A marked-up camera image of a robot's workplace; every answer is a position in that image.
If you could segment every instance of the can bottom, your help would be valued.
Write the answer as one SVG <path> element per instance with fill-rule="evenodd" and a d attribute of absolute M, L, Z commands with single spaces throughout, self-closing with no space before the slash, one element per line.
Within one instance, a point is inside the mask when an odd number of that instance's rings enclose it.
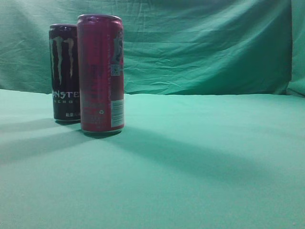
<path fill-rule="evenodd" d="M 86 135 L 116 135 L 122 131 L 123 128 L 117 129 L 117 130 L 109 130 L 109 131 L 100 131 L 100 132 L 94 132 L 94 131 L 88 131 L 83 130 L 84 134 Z"/>
<path fill-rule="evenodd" d="M 62 119 L 56 119 L 55 118 L 55 122 L 57 123 L 66 123 L 66 124 L 69 124 L 69 123 L 79 123 L 81 120 L 80 119 L 74 119 L 74 120 L 62 120 Z"/>

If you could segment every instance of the nutrition label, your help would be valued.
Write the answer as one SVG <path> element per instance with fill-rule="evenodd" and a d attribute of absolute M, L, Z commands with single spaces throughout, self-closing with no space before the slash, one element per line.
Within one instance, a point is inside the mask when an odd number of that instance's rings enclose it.
<path fill-rule="evenodd" d="M 111 127 L 124 124 L 124 100 L 111 101 Z"/>

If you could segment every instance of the red can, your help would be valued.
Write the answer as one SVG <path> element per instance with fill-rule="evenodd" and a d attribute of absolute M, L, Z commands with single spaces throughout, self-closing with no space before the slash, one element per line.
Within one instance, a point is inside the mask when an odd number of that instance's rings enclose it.
<path fill-rule="evenodd" d="M 124 127 L 123 24 L 119 17 L 78 17 L 81 128 L 116 133 Z"/>

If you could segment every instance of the energy drink can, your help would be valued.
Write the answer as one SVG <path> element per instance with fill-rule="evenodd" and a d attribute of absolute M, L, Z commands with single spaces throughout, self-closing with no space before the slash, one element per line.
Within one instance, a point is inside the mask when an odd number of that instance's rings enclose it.
<path fill-rule="evenodd" d="M 54 118 L 61 122 L 79 121 L 77 26 L 51 25 L 49 39 Z"/>
<path fill-rule="evenodd" d="M 119 17 L 78 17 L 81 128 L 116 133 L 124 127 L 123 25 Z"/>

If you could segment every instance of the can top rim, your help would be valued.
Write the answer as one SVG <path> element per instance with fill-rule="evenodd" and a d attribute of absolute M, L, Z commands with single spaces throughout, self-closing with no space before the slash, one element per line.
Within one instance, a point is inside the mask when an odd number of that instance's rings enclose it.
<path fill-rule="evenodd" d="M 82 14 L 82 15 L 78 16 L 78 19 L 83 18 L 83 17 L 114 18 L 114 19 L 119 19 L 122 21 L 122 19 L 120 17 L 114 16 L 114 15 L 108 15 L 108 14 Z"/>
<path fill-rule="evenodd" d="M 58 27 L 58 26 L 77 27 L 77 25 L 73 25 L 73 24 L 52 24 L 52 25 L 50 25 L 50 28 Z"/>

